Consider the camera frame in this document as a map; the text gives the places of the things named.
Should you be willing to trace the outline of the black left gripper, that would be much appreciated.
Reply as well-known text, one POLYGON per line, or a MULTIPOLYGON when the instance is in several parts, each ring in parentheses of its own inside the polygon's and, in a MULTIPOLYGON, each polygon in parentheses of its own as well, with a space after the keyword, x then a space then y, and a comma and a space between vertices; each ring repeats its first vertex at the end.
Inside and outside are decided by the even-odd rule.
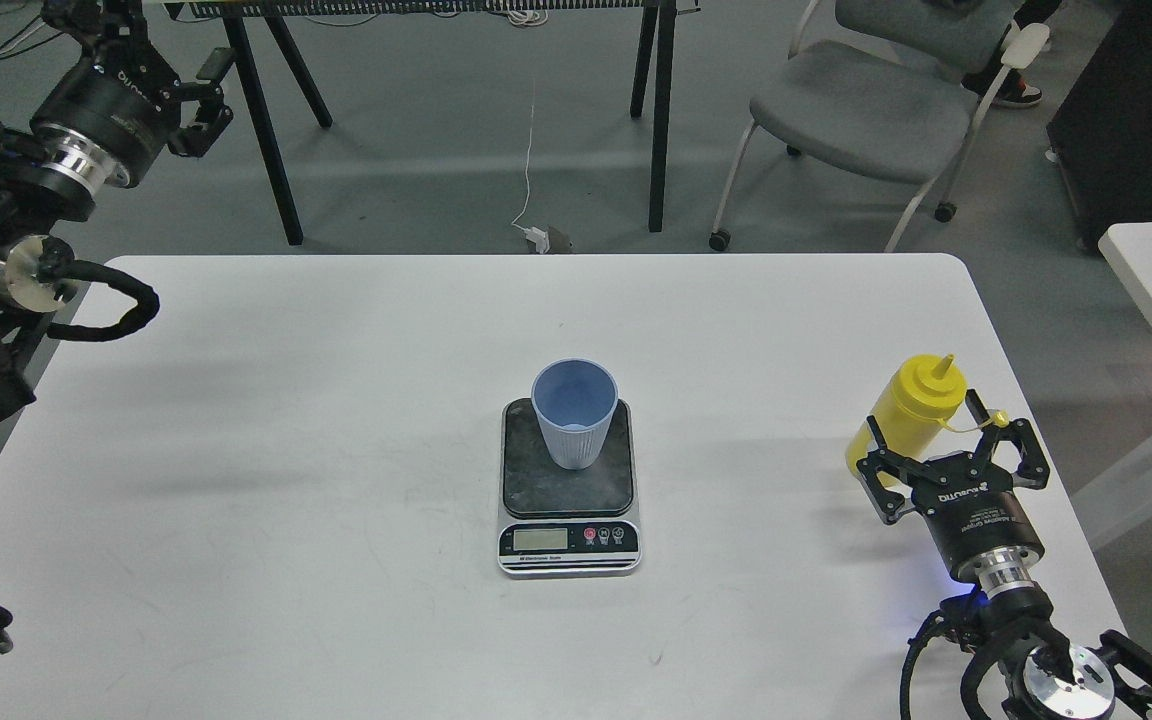
POLYGON ((46 168, 88 190, 132 188, 168 141, 179 158, 202 158, 233 120, 221 82, 236 50, 215 47, 195 82, 174 83, 169 104, 197 103, 179 128, 179 106, 152 103, 138 83, 166 85, 166 60, 147 36, 141 1, 44 1, 41 20, 79 41, 88 61, 73 67, 29 122, 47 149, 46 168))

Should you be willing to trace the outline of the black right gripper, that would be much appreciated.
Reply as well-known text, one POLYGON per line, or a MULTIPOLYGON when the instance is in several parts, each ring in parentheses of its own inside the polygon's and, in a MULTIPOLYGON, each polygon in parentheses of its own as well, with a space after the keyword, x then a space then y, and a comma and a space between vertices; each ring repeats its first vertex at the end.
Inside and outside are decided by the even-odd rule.
POLYGON ((874 447, 855 462, 855 468, 861 473, 861 488, 867 493, 882 524, 890 526, 918 510, 952 579, 975 583, 978 558, 984 553, 1015 548, 1028 568, 1043 559, 1041 539, 1011 488, 1046 488, 1051 467, 1030 420, 1005 420, 1000 425, 977 391, 968 389, 965 400, 973 420, 980 425, 979 441, 972 452, 929 461, 931 479, 914 482, 922 477, 922 461, 890 450, 874 415, 867 416, 874 447), (1000 444, 1018 450, 1014 471, 993 464, 1000 444), (881 473, 914 486, 914 501, 882 486, 881 473))

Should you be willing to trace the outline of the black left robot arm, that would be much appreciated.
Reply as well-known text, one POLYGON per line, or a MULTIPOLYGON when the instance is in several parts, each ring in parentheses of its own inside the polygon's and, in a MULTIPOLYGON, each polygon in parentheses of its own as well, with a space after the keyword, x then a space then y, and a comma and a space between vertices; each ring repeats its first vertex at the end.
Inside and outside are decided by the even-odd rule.
POLYGON ((200 158, 233 118, 221 88, 230 47, 185 82, 137 1, 46 1, 38 18, 81 55, 28 131, 0 122, 0 420, 35 401, 26 364, 44 338, 114 341, 159 313, 154 288, 78 259, 52 227, 88 220, 106 185, 136 187, 162 150, 200 158))

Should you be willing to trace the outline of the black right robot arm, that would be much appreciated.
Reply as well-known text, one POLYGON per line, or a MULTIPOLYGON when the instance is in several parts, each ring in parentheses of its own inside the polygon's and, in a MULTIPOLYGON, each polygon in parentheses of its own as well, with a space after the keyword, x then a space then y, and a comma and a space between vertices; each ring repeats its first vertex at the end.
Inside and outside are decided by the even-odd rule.
POLYGON ((973 389, 967 404, 980 427, 973 450, 908 457, 869 416, 872 447, 856 464, 879 520, 922 516, 948 575, 970 588, 942 600, 908 642, 899 715, 911 717, 922 651, 943 638, 972 657, 957 691, 969 719, 986 717, 979 689, 991 669, 1005 676, 1001 707, 1010 719, 1107 719, 1117 706, 1152 719, 1152 653, 1116 630, 1096 647, 1073 643, 1052 624, 1049 597, 1030 575, 1044 548, 1015 488, 1044 488, 1051 477, 1032 424, 996 424, 973 389))

